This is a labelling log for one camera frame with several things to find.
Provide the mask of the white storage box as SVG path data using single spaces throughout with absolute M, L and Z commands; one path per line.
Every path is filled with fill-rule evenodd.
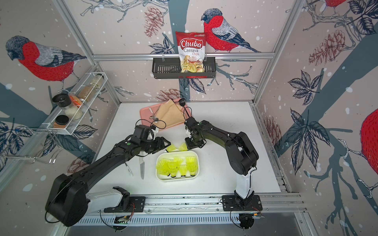
M 199 157 L 194 151 L 166 152 L 157 158 L 156 177 L 161 182 L 192 180 L 199 173 Z

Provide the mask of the yellow shuttlecock two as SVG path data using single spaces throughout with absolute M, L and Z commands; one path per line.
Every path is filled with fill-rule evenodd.
M 195 156 L 186 157 L 187 170 L 190 172 L 191 177 L 194 177 L 198 171 L 198 162 Z

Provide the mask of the yellow shuttlecock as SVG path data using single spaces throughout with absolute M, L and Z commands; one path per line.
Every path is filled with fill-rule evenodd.
M 170 176 L 168 160 L 161 159 L 160 161 L 158 161 L 156 164 L 156 171 L 157 171 L 157 174 L 159 175 L 166 176 L 166 177 Z

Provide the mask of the yellow shuttlecock five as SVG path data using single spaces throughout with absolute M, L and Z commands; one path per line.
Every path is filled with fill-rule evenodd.
M 167 167 L 168 167 L 171 178 L 176 178 L 176 175 L 178 173 L 178 168 L 175 166 L 173 162 L 174 162 L 173 160 L 168 160 Z

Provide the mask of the yellow shuttlecock four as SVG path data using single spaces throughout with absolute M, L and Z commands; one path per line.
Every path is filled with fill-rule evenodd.
M 173 163 L 175 164 L 175 166 L 178 168 L 183 163 L 184 159 L 181 157 L 175 156 L 173 161 L 174 161 Z

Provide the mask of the yellow shuttlecock three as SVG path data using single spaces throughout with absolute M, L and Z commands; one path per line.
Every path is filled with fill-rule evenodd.
M 180 165 L 179 166 L 179 172 L 180 172 L 180 176 L 181 178 L 184 178 L 187 176 L 187 172 L 188 172 L 188 167 L 187 165 Z

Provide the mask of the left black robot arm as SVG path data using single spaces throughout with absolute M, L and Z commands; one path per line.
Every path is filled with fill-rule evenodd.
M 79 222 L 92 204 L 87 193 L 102 178 L 133 157 L 140 156 L 141 152 L 155 154 L 170 146 L 167 139 L 156 136 L 157 132 L 155 126 L 137 125 L 132 135 L 115 144 L 111 151 L 93 164 L 70 176 L 59 175 L 48 196 L 46 213 L 68 227 Z

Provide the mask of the yellow shuttlecock seven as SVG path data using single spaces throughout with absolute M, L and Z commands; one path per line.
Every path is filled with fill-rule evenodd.
M 178 150 L 179 150 L 179 151 L 188 151 L 187 144 L 186 144 L 186 143 L 182 143 L 182 144 L 178 147 Z

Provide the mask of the yellow shuttlecock eight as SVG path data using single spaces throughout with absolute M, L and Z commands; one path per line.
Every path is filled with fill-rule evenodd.
M 175 145 L 170 145 L 166 148 L 166 152 L 175 152 L 177 151 L 178 149 L 176 148 Z

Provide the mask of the kitchen knife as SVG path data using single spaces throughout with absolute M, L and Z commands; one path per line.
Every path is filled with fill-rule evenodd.
M 139 158 L 139 163 L 140 163 L 140 176 L 141 179 L 143 180 L 145 177 L 145 162 L 144 162 L 144 157 Z

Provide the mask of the pink plastic tray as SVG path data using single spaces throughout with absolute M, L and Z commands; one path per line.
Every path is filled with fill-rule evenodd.
M 175 100 L 173 100 L 174 101 L 174 103 L 177 103 L 177 104 L 179 104 L 179 100 L 180 99 L 175 99 Z M 150 113 L 150 111 L 149 111 L 149 107 L 152 107 L 152 109 L 153 109 L 153 111 L 155 112 L 158 108 L 159 108 L 159 106 L 161 105 L 162 103 L 160 103 L 160 104 L 155 104 L 155 105 L 150 105 L 150 106 L 147 106 L 147 107 L 145 107 L 145 108 L 142 108 L 141 110 L 140 110 L 140 118 L 142 119 L 142 124 L 143 125 L 151 125 L 151 124 L 153 124 L 153 120 L 151 120 L 150 119 L 150 116 L 151 116 L 151 113 Z M 191 110 L 191 108 L 190 107 L 188 107 L 188 110 L 189 110 L 189 112 L 191 112 L 191 114 L 192 114 L 192 110 Z

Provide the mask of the white pen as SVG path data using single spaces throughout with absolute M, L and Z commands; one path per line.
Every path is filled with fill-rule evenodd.
M 130 175 L 131 177 L 133 177 L 133 172 L 132 172 L 130 166 L 128 165 L 128 163 L 127 163 L 126 161 L 125 161 L 125 166 L 126 166 L 126 168 L 127 168 L 127 170 L 128 170 L 129 175 Z

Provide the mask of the black ladle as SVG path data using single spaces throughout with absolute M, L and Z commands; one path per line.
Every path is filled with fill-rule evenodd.
M 181 98 L 179 100 L 179 105 L 183 108 L 183 115 L 184 119 L 188 119 L 192 116 L 191 112 L 188 110 L 188 106 L 186 105 L 186 100 L 184 98 Z

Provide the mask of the chuba cassava chips bag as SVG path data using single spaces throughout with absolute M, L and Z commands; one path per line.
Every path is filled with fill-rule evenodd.
M 181 72 L 204 72 L 207 34 L 202 32 L 176 32 Z

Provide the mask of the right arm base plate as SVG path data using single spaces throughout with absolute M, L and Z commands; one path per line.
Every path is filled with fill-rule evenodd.
M 241 199 L 235 195 L 222 195 L 221 204 L 224 211 L 262 211 L 263 207 L 259 195 L 251 195 Z

